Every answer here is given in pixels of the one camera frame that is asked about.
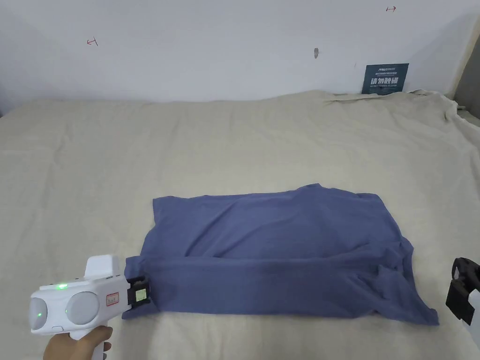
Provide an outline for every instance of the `red label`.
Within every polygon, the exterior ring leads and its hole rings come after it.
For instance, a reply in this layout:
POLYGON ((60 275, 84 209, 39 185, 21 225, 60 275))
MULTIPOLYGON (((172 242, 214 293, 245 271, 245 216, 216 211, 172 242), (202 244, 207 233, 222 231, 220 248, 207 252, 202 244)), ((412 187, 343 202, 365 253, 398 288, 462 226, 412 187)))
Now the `red label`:
POLYGON ((117 292, 107 295, 107 306, 115 305, 119 301, 120 301, 120 296, 117 292))

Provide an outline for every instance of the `wrinkled fabric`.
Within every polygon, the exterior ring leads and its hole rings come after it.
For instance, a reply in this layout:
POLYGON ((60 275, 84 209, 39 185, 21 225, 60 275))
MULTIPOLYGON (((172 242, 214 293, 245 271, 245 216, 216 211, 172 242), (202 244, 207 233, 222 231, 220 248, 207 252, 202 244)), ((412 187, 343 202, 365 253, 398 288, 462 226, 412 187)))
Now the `wrinkled fabric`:
POLYGON ((413 247, 375 194, 294 191, 153 201, 125 275, 152 303, 124 313, 299 314, 438 325, 415 289, 413 247))

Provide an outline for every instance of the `dark blue sign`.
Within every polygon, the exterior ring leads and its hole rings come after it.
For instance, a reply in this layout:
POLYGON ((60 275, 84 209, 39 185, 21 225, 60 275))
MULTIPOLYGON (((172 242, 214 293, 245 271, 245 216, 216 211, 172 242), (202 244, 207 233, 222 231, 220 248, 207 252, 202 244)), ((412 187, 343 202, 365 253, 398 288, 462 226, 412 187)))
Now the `dark blue sign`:
POLYGON ((408 64, 367 65, 362 94, 388 95, 403 91, 408 64))

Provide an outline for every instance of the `beige bedsheet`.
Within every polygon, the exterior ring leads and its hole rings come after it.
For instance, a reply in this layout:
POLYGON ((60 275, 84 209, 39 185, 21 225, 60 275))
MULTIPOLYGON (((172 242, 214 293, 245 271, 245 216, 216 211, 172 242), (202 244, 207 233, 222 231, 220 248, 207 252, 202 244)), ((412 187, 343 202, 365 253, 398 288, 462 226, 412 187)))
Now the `beige bedsheet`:
POLYGON ((138 254, 152 198, 319 182, 382 197, 439 327, 165 313, 111 321, 109 359, 480 359, 444 305, 454 258, 480 262, 479 146, 455 103, 421 91, 24 105, 0 119, 1 358, 41 358, 48 338, 30 334, 30 294, 81 276, 90 255, 138 254))

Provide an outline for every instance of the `label sticker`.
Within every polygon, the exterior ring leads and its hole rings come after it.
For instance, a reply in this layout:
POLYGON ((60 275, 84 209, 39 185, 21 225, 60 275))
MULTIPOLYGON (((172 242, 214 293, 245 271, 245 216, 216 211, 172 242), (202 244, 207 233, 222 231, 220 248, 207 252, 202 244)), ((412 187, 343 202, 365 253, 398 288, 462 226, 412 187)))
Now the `label sticker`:
POLYGON ((137 290, 135 292, 135 301, 142 301, 147 298, 147 290, 142 289, 142 290, 137 290))
POLYGON ((115 305, 119 301, 120 301, 120 296, 117 292, 114 294, 107 295, 107 306, 115 305))

